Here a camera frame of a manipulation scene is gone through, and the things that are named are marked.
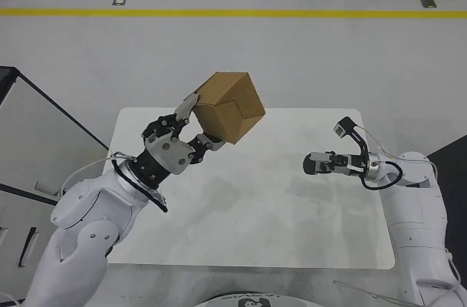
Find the white table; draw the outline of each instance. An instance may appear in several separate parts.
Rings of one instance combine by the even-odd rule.
[[[140,134],[173,108],[125,108],[110,148],[138,155]],[[111,263],[193,266],[390,269],[392,246],[378,192],[355,177],[305,175],[311,151],[358,154],[335,124],[352,109],[267,109],[235,146],[206,153],[204,161],[160,186],[168,213],[153,204],[108,256]],[[196,119],[181,134],[200,132]],[[104,170],[111,168],[107,163]]]

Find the gray floor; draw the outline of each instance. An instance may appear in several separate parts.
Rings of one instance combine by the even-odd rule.
[[[397,270],[398,263],[392,270],[111,265],[88,306],[192,307],[237,290],[290,295],[327,307],[390,306],[332,280],[395,296]]]

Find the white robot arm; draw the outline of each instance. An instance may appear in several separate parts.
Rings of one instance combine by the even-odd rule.
[[[310,153],[303,163],[304,172],[343,173],[359,177],[369,190],[380,191],[400,260],[402,301],[413,306],[467,307],[467,291],[453,275],[452,256],[445,248],[446,208],[431,163],[415,152],[400,157],[369,153],[356,126],[345,117],[334,131],[339,137],[351,136],[360,146],[360,155]],[[377,187],[369,187],[366,181]]]
[[[107,269],[107,255],[122,241],[149,201],[166,212],[159,184],[200,163],[207,150],[224,144],[205,134],[179,139],[198,94],[189,95],[174,114],[159,117],[142,134],[145,150],[104,175],[83,180],[63,195],[51,214],[58,227],[32,281],[25,307],[79,307],[87,303]]]

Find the cardboard box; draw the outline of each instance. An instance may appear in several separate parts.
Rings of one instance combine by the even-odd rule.
[[[201,85],[193,111],[205,134],[236,144],[265,115],[247,72],[216,72]]]

